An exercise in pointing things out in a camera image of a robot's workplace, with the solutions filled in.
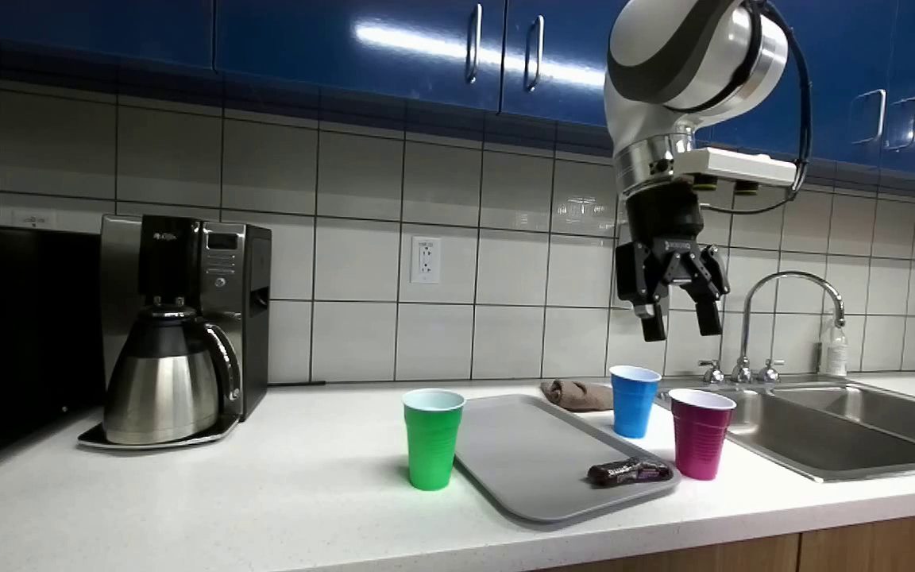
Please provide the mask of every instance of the white tile wall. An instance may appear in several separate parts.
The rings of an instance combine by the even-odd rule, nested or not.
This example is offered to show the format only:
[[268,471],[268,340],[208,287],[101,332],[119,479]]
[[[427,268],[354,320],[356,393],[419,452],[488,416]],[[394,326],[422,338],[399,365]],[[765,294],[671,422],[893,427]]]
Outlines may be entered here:
[[[671,289],[671,340],[646,344],[611,277],[622,212],[604,154],[0,81],[0,226],[100,233],[101,212],[270,226],[276,381],[734,369],[745,297],[782,268],[841,291],[856,372],[915,369],[915,200],[850,185],[768,215],[706,212],[731,277],[726,338],[698,338]],[[411,278],[413,236],[440,238],[440,282]],[[831,317],[815,282],[775,278],[754,303],[746,358],[815,369]]]

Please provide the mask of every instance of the white countertop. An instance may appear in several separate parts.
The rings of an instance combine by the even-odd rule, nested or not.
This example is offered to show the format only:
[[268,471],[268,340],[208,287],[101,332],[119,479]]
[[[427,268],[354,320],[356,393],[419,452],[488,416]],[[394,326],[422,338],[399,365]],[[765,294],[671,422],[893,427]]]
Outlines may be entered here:
[[[915,393],[915,374],[865,381]],[[727,443],[711,483],[537,531],[464,473],[407,487],[404,391],[274,388],[225,443],[160,454],[76,448],[95,416],[60,427],[0,456],[0,568],[537,568],[915,515],[915,473],[815,483]],[[611,429],[611,413],[589,418]],[[671,456],[671,443],[655,409],[638,445]]]

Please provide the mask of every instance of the coffee maker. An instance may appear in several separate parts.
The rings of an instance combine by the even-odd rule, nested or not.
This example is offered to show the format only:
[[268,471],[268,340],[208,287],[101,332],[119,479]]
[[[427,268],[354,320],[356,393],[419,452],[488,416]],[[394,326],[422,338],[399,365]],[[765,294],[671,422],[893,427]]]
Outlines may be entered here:
[[270,229],[186,215],[101,222],[109,383],[95,445],[224,437],[268,393],[268,340]]

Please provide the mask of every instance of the stainless steel carafe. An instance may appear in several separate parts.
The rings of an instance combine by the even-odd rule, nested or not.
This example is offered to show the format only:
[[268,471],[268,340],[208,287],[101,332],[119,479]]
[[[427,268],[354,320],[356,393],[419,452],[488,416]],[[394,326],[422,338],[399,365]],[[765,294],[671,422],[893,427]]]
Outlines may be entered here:
[[143,310],[109,383],[104,437],[166,445],[234,416],[240,362],[221,326],[194,310]]

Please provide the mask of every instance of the cutting board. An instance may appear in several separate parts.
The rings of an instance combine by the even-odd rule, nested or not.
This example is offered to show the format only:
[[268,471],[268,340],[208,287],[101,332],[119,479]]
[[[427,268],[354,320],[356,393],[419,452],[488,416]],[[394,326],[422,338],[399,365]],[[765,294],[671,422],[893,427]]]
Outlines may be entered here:
[[585,479],[590,464],[622,456],[662,461],[528,393],[467,401],[457,432],[457,467],[476,490],[509,519],[540,526],[575,524],[678,490],[678,471],[662,483],[611,490]]

